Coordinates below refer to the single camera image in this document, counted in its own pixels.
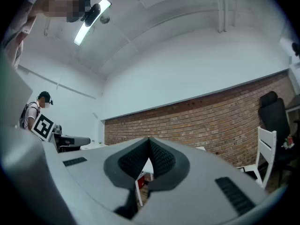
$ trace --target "white wooden chair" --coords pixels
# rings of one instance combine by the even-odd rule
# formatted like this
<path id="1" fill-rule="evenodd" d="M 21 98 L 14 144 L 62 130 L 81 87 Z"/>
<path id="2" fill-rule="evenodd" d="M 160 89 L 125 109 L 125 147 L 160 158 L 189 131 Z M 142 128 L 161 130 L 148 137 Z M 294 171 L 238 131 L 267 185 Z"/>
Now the white wooden chair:
<path id="1" fill-rule="evenodd" d="M 255 162 L 255 164 L 248 165 L 245 167 L 238 167 L 238 169 L 240 169 L 243 172 L 253 171 L 257 177 L 256 182 L 262 188 L 265 188 L 267 185 L 267 182 L 269 180 L 269 177 L 270 177 L 270 174 L 272 171 L 272 167 L 273 167 L 273 163 L 274 163 L 274 158 L 275 158 L 276 131 L 269 132 L 260 127 L 258 127 L 257 130 L 258 130 L 258 148 L 257 148 L 256 162 Z M 260 154 L 262 154 L 262 156 L 268 162 L 267 172 L 266 172 L 266 175 L 264 176 L 263 181 L 258 172 L 258 161 L 259 161 Z"/>

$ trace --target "red brick wall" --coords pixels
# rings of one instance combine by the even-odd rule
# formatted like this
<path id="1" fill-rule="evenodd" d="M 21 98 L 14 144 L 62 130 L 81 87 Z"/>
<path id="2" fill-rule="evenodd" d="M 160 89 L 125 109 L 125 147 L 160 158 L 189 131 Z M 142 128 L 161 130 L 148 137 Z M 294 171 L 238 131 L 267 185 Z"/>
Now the red brick wall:
<path id="1" fill-rule="evenodd" d="M 255 162 L 259 98 L 275 91 L 285 104 L 294 91 L 287 72 L 237 88 L 105 121 L 105 144 L 153 136 L 203 146 L 235 166 Z"/>

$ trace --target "black office chair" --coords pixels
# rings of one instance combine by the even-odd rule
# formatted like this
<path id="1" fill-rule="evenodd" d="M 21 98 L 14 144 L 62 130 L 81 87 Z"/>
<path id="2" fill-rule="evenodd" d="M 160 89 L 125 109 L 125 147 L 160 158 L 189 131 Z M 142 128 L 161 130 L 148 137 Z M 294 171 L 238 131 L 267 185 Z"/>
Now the black office chair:
<path id="1" fill-rule="evenodd" d="M 261 117 L 266 130 L 277 132 L 277 144 L 274 167 L 279 169 L 279 182 L 280 186 L 283 170 L 294 171 L 295 168 L 288 165 L 291 161 L 299 156 L 300 146 L 300 120 L 294 121 L 298 124 L 297 132 L 293 137 L 295 145 L 290 149 L 282 147 L 285 139 L 290 135 L 290 127 L 285 113 L 285 104 L 282 98 L 278 98 L 276 92 L 271 91 L 260 98 L 261 107 L 258 114 Z"/>

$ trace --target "ceiling light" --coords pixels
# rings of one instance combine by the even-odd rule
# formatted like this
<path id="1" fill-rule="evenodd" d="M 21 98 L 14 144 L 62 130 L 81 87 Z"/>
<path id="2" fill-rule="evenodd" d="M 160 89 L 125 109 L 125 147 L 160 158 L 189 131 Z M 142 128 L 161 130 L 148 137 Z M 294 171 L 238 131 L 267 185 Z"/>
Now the ceiling light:
<path id="1" fill-rule="evenodd" d="M 79 31 L 78 31 L 78 33 L 77 33 L 77 35 L 76 35 L 76 37 L 75 37 L 75 40 L 74 40 L 74 43 L 75 43 L 76 45 L 79 46 L 79 45 L 81 44 L 81 42 L 83 41 L 85 35 L 86 35 L 87 32 L 90 30 L 90 28 L 93 26 L 93 24 L 95 23 L 95 21 L 97 21 L 97 19 L 105 12 L 105 10 L 107 10 L 107 9 L 110 7 L 111 3 L 110 3 L 109 1 L 107 1 L 107 0 L 101 0 L 101 2 L 99 2 L 99 5 L 100 5 L 100 7 L 101 7 L 101 12 L 100 12 L 100 14 L 96 17 L 96 19 L 94 20 L 94 22 L 92 23 L 92 25 L 89 26 L 89 27 L 86 27 L 86 26 L 85 26 L 85 23 L 83 22 L 83 25 L 82 25 L 81 28 L 79 29 Z"/>

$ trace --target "man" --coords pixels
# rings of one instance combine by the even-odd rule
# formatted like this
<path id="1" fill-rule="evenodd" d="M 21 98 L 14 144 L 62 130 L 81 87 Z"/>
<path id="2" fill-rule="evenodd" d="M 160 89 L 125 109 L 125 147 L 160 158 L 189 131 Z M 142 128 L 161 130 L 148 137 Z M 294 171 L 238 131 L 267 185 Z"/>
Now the man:
<path id="1" fill-rule="evenodd" d="M 26 0 L 12 20 L 1 45 L 14 69 L 23 50 L 23 40 L 30 33 L 38 14 L 75 22 L 90 9 L 90 0 Z"/>
<path id="2" fill-rule="evenodd" d="M 41 108 L 50 107 L 51 96 L 48 92 L 41 92 L 35 102 L 29 103 L 25 107 L 24 112 L 20 119 L 20 126 L 26 130 L 31 131 L 35 120 L 37 119 Z"/>

